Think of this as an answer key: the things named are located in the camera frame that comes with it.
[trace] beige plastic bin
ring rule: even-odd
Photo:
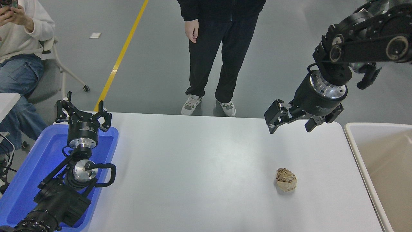
[[[344,127],[385,232],[412,231],[412,125],[348,123]]]

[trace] sneaker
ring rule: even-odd
[[[220,106],[223,109],[223,112],[228,116],[228,117],[235,117],[236,116],[236,108],[233,105],[233,102],[230,101],[228,103],[220,103]]]
[[[196,95],[189,95],[186,103],[182,107],[182,115],[191,115],[196,109],[197,105],[202,102],[202,97]]]

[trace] smartphone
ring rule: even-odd
[[[18,8],[19,3],[17,0],[0,0],[0,8],[5,6]]]

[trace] gray chair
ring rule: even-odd
[[[36,88],[30,93],[26,94],[27,101],[33,104],[45,101],[54,96],[59,90],[61,90],[62,99],[66,96],[66,74],[68,73],[75,80],[80,82],[83,86],[83,90],[88,92],[90,88],[84,81],[64,66],[57,53],[56,43],[57,38],[54,37],[47,41],[41,41],[43,46],[43,54],[49,54],[53,51],[54,59],[43,60],[44,73],[41,77]]]

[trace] person sitting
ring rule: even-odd
[[[21,148],[21,132],[36,140],[47,127],[24,95],[36,87],[43,75],[43,49],[39,41],[53,38],[54,27],[54,21],[38,0],[19,0],[18,8],[0,8],[0,92],[20,94],[0,122],[0,132],[10,133],[7,138],[15,149]],[[0,154],[11,150],[12,145],[4,139]]]

